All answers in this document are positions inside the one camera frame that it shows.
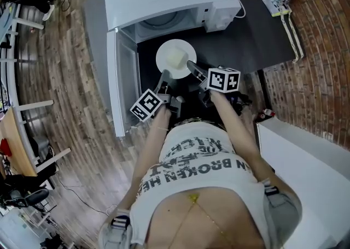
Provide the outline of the white round plate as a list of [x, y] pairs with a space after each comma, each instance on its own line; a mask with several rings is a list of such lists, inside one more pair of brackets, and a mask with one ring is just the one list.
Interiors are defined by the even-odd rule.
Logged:
[[181, 40], [181, 39], [171, 39], [166, 42], [164, 42], [158, 49], [156, 53], [156, 65], [160, 72], [163, 72], [163, 70], [168, 70], [171, 74], [172, 79], [182, 79], [187, 77], [191, 72], [188, 70], [187, 65], [185, 65], [184, 68], [181, 70], [176, 70], [170, 66], [167, 65], [166, 62], [166, 55], [168, 51], [171, 48], [181, 48], [184, 51], [187, 52], [189, 58], [188, 60], [193, 61], [196, 63], [197, 61], [197, 55], [194, 47], [188, 43], [187, 41]]

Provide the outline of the white printed t-shirt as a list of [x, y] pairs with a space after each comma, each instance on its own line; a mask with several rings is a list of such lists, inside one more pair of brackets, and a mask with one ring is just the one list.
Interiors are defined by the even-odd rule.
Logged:
[[133, 244], [144, 244], [155, 209], [167, 197], [190, 189], [219, 187], [237, 193], [264, 240], [275, 249], [265, 217], [265, 183], [235, 154], [227, 133], [204, 122], [174, 128], [166, 137], [159, 163], [142, 178], [130, 209]]

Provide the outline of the red item on desk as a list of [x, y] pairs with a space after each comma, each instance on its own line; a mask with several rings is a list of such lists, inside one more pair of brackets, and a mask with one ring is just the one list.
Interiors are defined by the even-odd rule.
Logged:
[[8, 143], [6, 138], [3, 138], [0, 140], [0, 154], [2, 154], [3, 156], [6, 156], [6, 157], [12, 156], [12, 152], [11, 152], [11, 149], [9, 147], [9, 143]]

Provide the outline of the dark table with white legs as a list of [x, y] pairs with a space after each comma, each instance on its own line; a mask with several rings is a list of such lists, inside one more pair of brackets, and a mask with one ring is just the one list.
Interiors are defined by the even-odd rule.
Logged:
[[[270, 15], [262, 0], [240, 2], [241, 10], [224, 30], [207, 32], [205, 28], [198, 27], [139, 43], [140, 97], [147, 89], [155, 88], [160, 79], [162, 72], [156, 65], [156, 53], [164, 42], [171, 39], [190, 43], [196, 51], [196, 63], [230, 67], [241, 73], [254, 72], [293, 59], [294, 54], [280, 19]], [[107, 71], [108, 26], [105, 1], [86, 0], [84, 12], [102, 98], [112, 114]], [[192, 88], [195, 84], [191, 74], [173, 80], [186, 88]]]

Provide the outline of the wooden desk with white legs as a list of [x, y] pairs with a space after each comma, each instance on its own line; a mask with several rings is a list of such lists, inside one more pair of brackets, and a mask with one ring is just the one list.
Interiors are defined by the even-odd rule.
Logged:
[[59, 159], [71, 152], [71, 149], [67, 148], [54, 155], [53, 158], [49, 159], [48, 161], [36, 166], [37, 160], [28, 139], [21, 112], [51, 106], [53, 104], [53, 100], [48, 100], [30, 103], [27, 105], [10, 106], [0, 121], [0, 140], [7, 140], [11, 151], [9, 161], [11, 167], [17, 173], [24, 176], [37, 176], [38, 172], [43, 171], [49, 165], [57, 162]]

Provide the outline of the black cabled waist device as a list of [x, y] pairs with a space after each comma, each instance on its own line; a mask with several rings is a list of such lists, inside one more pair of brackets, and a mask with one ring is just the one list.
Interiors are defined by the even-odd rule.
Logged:
[[252, 100], [248, 95], [243, 94], [240, 91], [230, 92], [226, 97], [238, 116], [241, 115], [244, 106], [250, 106], [252, 104]]

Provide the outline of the red capped small bottle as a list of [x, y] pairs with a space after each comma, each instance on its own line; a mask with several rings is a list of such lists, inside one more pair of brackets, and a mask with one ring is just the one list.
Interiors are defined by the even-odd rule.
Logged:
[[265, 108], [256, 116], [255, 122], [261, 122], [275, 116], [275, 112], [271, 109]]

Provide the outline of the white frame desk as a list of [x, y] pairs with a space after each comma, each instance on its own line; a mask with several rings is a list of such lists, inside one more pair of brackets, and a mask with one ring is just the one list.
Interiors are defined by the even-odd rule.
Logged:
[[9, 44], [6, 43], [7, 35], [17, 36], [16, 31], [17, 24], [22, 24], [31, 28], [36, 28], [39, 30], [44, 29], [44, 25], [25, 20], [19, 17], [21, 5], [14, 3], [2, 4], [0, 6], [0, 56], [1, 56], [1, 44], [6, 44], [7, 47], [11, 48]]

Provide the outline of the pale food block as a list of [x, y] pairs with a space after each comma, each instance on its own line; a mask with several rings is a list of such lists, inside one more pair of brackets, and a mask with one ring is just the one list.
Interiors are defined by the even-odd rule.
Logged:
[[186, 51], [181, 48], [174, 47], [168, 51], [166, 55], [166, 62], [168, 66], [176, 70], [181, 70], [185, 67], [188, 58], [189, 56]]

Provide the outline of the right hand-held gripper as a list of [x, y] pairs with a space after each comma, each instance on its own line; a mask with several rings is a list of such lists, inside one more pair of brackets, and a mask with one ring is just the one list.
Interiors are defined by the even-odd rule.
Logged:
[[232, 68], [209, 68], [203, 69], [191, 60], [187, 63], [188, 70], [201, 81], [199, 85], [199, 99], [205, 106], [211, 101], [210, 90], [223, 94], [238, 91], [241, 72]]

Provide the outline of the person's right forearm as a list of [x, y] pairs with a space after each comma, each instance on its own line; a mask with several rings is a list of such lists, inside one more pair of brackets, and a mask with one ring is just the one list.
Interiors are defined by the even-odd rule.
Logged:
[[213, 90], [210, 91], [210, 95], [236, 154], [249, 165], [258, 180], [272, 180], [274, 176], [273, 171], [261, 157], [255, 139], [247, 130], [225, 95]]

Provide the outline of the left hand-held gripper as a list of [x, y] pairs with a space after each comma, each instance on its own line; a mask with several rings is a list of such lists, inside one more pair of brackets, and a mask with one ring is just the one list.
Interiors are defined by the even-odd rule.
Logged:
[[185, 99], [182, 96], [175, 97], [170, 87], [171, 74], [163, 70], [160, 77], [160, 85], [154, 91], [147, 89], [131, 107], [130, 112], [140, 121], [145, 122], [156, 115], [162, 105], [165, 105], [177, 118], [180, 117], [182, 104]]

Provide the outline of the white low cabinet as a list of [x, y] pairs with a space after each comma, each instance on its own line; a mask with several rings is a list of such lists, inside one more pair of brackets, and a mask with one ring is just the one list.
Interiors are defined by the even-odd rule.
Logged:
[[262, 157], [302, 203], [285, 249], [329, 249], [350, 234], [350, 152], [271, 118], [256, 125]]

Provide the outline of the person's left forearm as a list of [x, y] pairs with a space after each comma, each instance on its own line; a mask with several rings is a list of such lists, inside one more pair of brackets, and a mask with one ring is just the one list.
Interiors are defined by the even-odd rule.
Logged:
[[135, 165], [130, 189], [118, 204], [118, 208], [129, 209], [134, 203], [142, 178], [159, 162], [160, 152], [168, 132], [171, 112], [162, 105], [154, 117], [144, 147]]

